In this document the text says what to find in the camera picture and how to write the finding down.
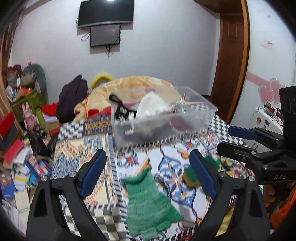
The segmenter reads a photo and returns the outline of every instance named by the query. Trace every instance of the green box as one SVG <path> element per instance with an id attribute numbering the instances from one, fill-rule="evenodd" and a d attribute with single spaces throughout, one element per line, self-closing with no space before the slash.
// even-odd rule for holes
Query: green box
<path id="1" fill-rule="evenodd" d="M 22 104 L 25 104 L 26 102 L 28 102 L 33 114 L 35 114 L 35 109 L 41 108 L 46 104 L 44 96 L 39 95 L 36 90 L 33 90 L 30 94 L 26 96 L 20 97 L 17 101 L 11 104 L 11 108 L 18 122 L 22 122 L 24 120 Z"/>

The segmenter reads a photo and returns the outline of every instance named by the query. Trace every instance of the green cloth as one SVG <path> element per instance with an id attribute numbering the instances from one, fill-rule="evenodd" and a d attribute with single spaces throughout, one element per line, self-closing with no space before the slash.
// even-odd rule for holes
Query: green cloth
<path id="1" fill-rule="evenodd" d="M 199 185 L 199 180 L 198 180 L 192 166 L 189 166 L 184 169 L 182 179 L 187 187 L 195 187 L 195 186 Z"/>
<path id="2" fill-rule="evenodd" d="M 212 163 L 214 165 L 214 167 L 218 170 L 221 164 L 221 159 L 217 158 L 217 160 L 215 161 L 211 155 L 207 155 L 205 157 L 205 160 L 209 163 Z"/>
<path id="3" fill-rule="evenodd" d="M 146 241 L 156 238 L 157 232 L 169 228 L 172 223 L 183 220 L 167 197 L 158 191 L 151 168 L 121 181 L 128 192 L 126 223 L 129 235 L 141 235 Z"/>

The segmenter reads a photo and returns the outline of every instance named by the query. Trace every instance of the door frame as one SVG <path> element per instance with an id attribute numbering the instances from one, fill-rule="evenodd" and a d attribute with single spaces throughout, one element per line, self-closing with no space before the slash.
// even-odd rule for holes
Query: door frame
<path id="1" fill-rule="evenodd" d="M 229 124 L 233 118 L 234 112 L 237 108 L 238 102 L 240 95 L 242 93 L 242 88 L 244 86 L 244 80 L 246 77 L 247 73 L 247 64 L 249 61 L 249 49 L 250 49 L 250 22 L 249 22 L 249 12 L 248 12 L 248 6 L 246 3 L 246 0 L 240 0 L 241 5 L 242 5 L 242 13 L 221 13 L 220 16 L 234 16 L 234 15 L 243 15 L 243 24 L 244 24 L 244 46 L 243 46 L 243 55 L 242 55 L 242 65 L 239 73 L 239 79 L 237 83 L 237 87 L 234 93 L 233 100 L 231 102 L 231 106 L 229 109 L 229 112 L 227 114 L 227 118 L 225 122 Z M 223 38 L 222 38 L 222 33 L 223 33 L 223 20 L 220 19 L 220 40 L 219 40 L 219 51 L 218 51 L 218 61 L 217 61 L 217 67 L 216 67 L 216 72 L 215 72 L 215 78 L 214 78 L 214 83 L 213 83 L 213 88 L 212 88 L 212 93 L 214 93 L 215 90 L 215 82 L 217 80 L 217 73 L 218 69 L 220 66 L 220 61 L 221 58 L 221 46 L 223 44 Z"/>

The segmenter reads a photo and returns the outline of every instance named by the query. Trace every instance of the plastic storage container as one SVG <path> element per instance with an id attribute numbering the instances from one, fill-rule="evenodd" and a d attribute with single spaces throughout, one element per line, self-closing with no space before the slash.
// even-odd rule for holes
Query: plastic storage container
<path id="1" fill-rule="evenodd" d="M 136 110 L 150 91 L 167 103 L 180 103 L 182 111 L 152 118 L 121 121 L 115 119 L 117 104 L 111 106 L 112 131 L 117 149 L 172 141 L 207 131 L 217 107 L 189 87 L 136 87 L 114 90 L 126 108 Z"/>

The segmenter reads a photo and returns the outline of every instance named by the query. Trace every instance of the pink heart decoration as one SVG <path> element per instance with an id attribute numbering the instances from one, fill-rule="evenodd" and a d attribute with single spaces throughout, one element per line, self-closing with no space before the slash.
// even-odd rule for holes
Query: pink heart decoration
<path id="1" fill-rule="evenodd" d="M 262 103 L 273 101 L 273 99 L 274 99 L 273 90 L 269 90 L 266 88 L 266 86 L 261 85 L 261 86 L 259 86 L 258 92 L 259 92 L 259 96 L 260 96 Z"/>
<path id="2" fill-rule="evenodd" d="M 280 85 L 279 81 L 277 79 L 271 79 L 270 80 L 270 89 L 274 91 L 274 103 L 278 104 L 281 102 L 279 98 L 279 89 L 285 88 L 287 86 Z"/>

